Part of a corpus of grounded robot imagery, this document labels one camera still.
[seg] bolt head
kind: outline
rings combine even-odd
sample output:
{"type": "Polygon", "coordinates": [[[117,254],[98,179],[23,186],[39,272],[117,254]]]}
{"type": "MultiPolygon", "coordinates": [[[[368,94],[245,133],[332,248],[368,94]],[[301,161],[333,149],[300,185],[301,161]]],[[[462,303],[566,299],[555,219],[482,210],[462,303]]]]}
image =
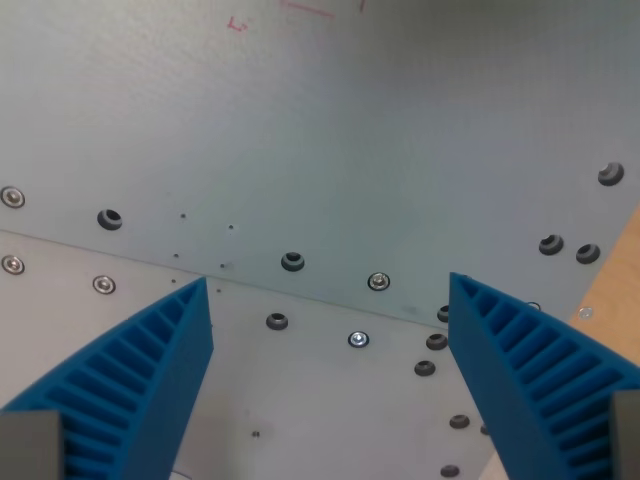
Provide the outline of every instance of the bolt head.
{"type": "Polygon", "coordinates": [[[102,295],[109,295],[116,290],[116,282],[111,277],[99,275],[93,279],[93,288],[102,295]]]}
{"type": "Polygon", "coordinates": [[[593,308],[591,308],[591,307],[582,307],[578,311],[578,317],[580,317],[582,320],[587,320],[587,319],[593,317],[593,308]]]}
{"type": "Polygon", "coordinates": [[[368,284],[371,290],[386,290],[391,284],[391,279],[386,273],[376,272],[369,277],[368,284]]]}
{"type": "Polygon", "coordinates": [[[364,348],[369,345],[369,335],[364,332],[353,332],[349,335],[349,345],[353,348],[364,348]]]}
{"type": "Polygon", "coordinates": [[[2,268],[11,275],[20,275],[24,272],[24,263],[15,255],[2,257],[2,268]]]}

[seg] countersunk hole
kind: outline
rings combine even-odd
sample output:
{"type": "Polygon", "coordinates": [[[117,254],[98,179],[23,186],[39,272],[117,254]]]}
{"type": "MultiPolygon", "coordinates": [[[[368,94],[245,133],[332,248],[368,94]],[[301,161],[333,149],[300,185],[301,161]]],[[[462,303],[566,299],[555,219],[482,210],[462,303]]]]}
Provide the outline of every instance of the countersunk hole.
{"type": "Polygon", "coordinates": [[[427,348],[429,350],[442,350],[447,345],[449,345],[449,340],[441,333],[434,333],[427,338],[427,348]]]}
{"type": "Polygon", "coordinates": [[[600,258],[600,247],[593,243],[583,245],[576,253],[576,260],[583,265],[589,265],[600,258]]]}
{"type": "Polygon", "coordinates": [[[115,210],[107,210],[106,212],[107,218],[112,222],[117,222],[118,220],[122,220],[122,217],[115,210]]]}
{"type": "Polygon", "coordinates": [[[617,185],[622,177],[624,177],[624,167],[618,162],[608,163],[598,172],[598,182],[605,187],[617,185]]]}
{"type": "Polygon", "coordinates": [[[122,217],[115,210],[101,210],[98,213],[98,225],[105,230],[118,230],[122,227],[122,217]]]}
{"type": "Polygon", "coordinates": [[[440,307],[440,310],[438,310],[436,317],[438,317],[438,320],[443,323],[449,323],[449,305],[440,307]]]}
{"type": "Polygon", "coordinates": [[[555,255],[564,247],[564,240],[560,235],[549,235],[540,240],[538,250],[543,255],[555,255]]]}
{"type": "Polygon", "coordinates": [[[460,475],[460,469],[455,465],[446,465],[440,469],[440,475],[444,478],[454,478],[460,475]]]}
{"type": "Polygon", "coordinates": [[[454,428],[456,430],[467,428],[470,423],[471,421],[466,415],[454,415],[453,417],[451,417],[451,420],[449,420],[449,425],[451,426],[451,428],[454,428]]]}
{"type": "Polygon", "coordinates": [[[413,371],[419,377],[428,377],[436,373],[436,366],[429,360],[422,360],[421,362],[416,363],[416,366],[413,367],[413,371]]]}
{"type": "Polygon", "coordinates": [[[267,327],[271,330],[284,330],[289,326],[289,319],[281,313],[272,313],[267,317],[267,327]]]}
{"type": "Polygon", "coordinates": [[[298,252],[288,252],[280,259],[280,265],[288,272],[299,272],[304,268],[304,258],[298,252]]]}

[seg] small hole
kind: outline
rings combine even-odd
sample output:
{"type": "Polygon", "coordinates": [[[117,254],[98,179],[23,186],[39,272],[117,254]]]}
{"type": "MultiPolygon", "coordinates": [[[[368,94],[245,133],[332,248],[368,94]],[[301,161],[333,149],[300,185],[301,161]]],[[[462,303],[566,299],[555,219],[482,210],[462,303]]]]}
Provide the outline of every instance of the small hole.
{"type": "Polygon", "coordinates": [[[555,255],[564,247],[564,240],[560,235],[549,235],[540,240],[538,250],[543,255],[555,255]]]}
{"type": "Polygon", "coordinates": [[[594,244],[583,245],[576,253],[576,260],[583,265],[589,265],[600,258],[600,247],[594,244]]]}
{"type": "Polygon", "coordinates": [[[427,348],[429,350],[442,350],[447,347],[449,340],[440,333],[435,333],[427,338],[427,348]]]}
{"type": "Polygon", "coordinates": [[[288,252],[282,256],[280,265],[288,272],[299,272],[304,268],[305,262],[299,253],[288,252]]]}
{"type": "Polygon", "coordinates": [[[120,216],[120,214],[115,210],[107,210],[106,214],[107,214],[107,218],[114,222],[117,222],[118,220],[122,220],[122,217],[120,216]]]}
{"type": "Polygon", "coordinates": [[[446,465],[440,469],[440,475],[444,478],[454,478],[460,475],[460,469],[455,465],[446,465]]]}
{"type": "Polygon", "coordinates": [[[467,428],[470,423],[471,421],[466,415],[454,415],[451,417],[451,420],[449,420],[449,425],[455,430],[467,428]]]}
{"type": "Polygon", "coordinates": [[[122,227],[122,217],[115,210],[101,210],[98,213],[98,225],[105,230],[118,230],[122,227]]]}

